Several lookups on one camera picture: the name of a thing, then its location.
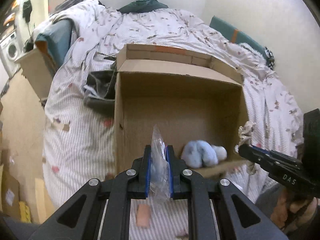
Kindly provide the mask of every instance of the pink object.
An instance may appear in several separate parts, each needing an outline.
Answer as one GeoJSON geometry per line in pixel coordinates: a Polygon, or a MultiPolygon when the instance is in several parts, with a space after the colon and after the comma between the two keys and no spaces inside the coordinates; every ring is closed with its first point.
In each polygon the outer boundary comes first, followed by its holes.
{"type": "Polygon", "coordinates": [[[105,119],[103,121],[103,125],[107,128],[111,127],[113,125],[113,119],[112,118],[105,119]]]}
{"type": "Polygon", "coordinates": [[[150,206],[147,204],[140,204],[137,211],[137,227],[150,227],[150,206]]]}
{"type": "Polygon", "coordinates": [[[51,170],[53,171],[54,174],[56,174],[60,169],[57,166],[52,166],[51,170]]]}

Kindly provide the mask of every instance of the floor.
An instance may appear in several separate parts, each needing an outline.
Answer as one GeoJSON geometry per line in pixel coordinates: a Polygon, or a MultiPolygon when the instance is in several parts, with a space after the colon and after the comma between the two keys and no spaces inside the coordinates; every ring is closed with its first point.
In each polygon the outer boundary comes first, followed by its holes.
{"type": "Polygon", "coordinates": [[[2,161],[20,183],[20,200],[30,207],[31,219],[39,222],[35,178],[43,178],[42,149],[45,114],[37,95],[20,70],[1,98],[3,111],[2,161]]]}

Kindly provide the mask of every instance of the washing machine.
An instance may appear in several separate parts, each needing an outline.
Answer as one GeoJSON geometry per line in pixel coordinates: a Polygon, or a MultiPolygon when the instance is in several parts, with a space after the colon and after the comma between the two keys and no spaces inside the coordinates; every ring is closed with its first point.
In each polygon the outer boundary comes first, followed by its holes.
{"type": "Polygon", "coordinates": [[[22,49],[18,43],[17,33],[14,31],[8,35],[1,43],[2,63],[8,72],[10,78],[14,76],[19,68],[19,64],[14,61],[21,55],[22,49]]]}

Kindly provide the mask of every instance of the dark green pillow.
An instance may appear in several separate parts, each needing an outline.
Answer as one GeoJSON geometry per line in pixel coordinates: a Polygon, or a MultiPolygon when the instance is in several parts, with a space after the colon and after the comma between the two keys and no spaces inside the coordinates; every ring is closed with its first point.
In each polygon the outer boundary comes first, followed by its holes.
{"type": "Polygon", "coordinates": [[[119,12],[125,13],[146,13],[151,12],[156,9],[168,8],[167,5],[158,2],[157,0],[136,0],[129,3],[126,6],[121,7],[119,12]]]}

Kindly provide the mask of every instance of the cable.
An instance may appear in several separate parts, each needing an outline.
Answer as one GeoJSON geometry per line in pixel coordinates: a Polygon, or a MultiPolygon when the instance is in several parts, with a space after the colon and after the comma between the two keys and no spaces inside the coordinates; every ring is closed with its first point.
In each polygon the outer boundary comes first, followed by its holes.
{"type": "Polygon", "coordinates": [[[27,27],[28,27],[28,32],[29,32],[30,38],[31,38],[30,29],[29,29],[29,23],[27,23],[27,27]]]}

